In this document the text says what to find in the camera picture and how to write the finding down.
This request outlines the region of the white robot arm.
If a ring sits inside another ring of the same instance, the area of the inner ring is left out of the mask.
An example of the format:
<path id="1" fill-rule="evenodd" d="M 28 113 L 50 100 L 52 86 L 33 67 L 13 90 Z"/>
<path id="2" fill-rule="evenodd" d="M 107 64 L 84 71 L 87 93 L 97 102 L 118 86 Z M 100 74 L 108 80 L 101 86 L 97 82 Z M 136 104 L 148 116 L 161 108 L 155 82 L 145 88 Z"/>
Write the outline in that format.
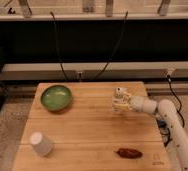
<path id="1" fill-rule="evenodd" d="M 182 171 L 188 171 L 188 135 L 180 124 L 174 103 L 168 99 L 155 100 L 129 93 L 113 96 L 117 111 L 136 111 L 163 120 L 170 130 Z"/>

